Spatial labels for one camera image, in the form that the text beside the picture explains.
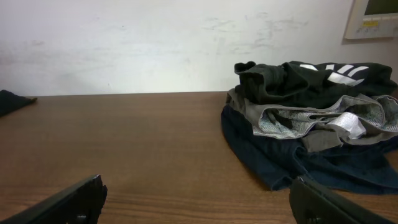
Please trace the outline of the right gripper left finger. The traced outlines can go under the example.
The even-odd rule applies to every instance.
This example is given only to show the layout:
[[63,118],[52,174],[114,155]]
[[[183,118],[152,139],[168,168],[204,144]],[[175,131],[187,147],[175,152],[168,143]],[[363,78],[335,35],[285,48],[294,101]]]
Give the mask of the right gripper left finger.
[[1,224],[97,224],[107,191],[101,176],[92,175]]

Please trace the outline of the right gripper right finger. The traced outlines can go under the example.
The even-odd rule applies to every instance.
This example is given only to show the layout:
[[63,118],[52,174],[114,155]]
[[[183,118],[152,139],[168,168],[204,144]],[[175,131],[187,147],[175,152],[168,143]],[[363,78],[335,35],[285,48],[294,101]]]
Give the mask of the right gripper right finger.
[[305,176],[292,182],[289,203],[298,224],[393,224]]

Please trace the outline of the dark green Nike t-shirt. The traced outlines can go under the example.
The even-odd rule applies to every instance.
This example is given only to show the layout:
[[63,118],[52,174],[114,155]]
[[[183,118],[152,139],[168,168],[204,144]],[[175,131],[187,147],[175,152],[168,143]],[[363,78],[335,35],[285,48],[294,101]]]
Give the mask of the dark green Nike t-shirt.
[[397,89],[392,68],[379,63],[247,62],[235,64],[234,72],[237,92],[257,105],[324,109],[344,95],[390,95]]

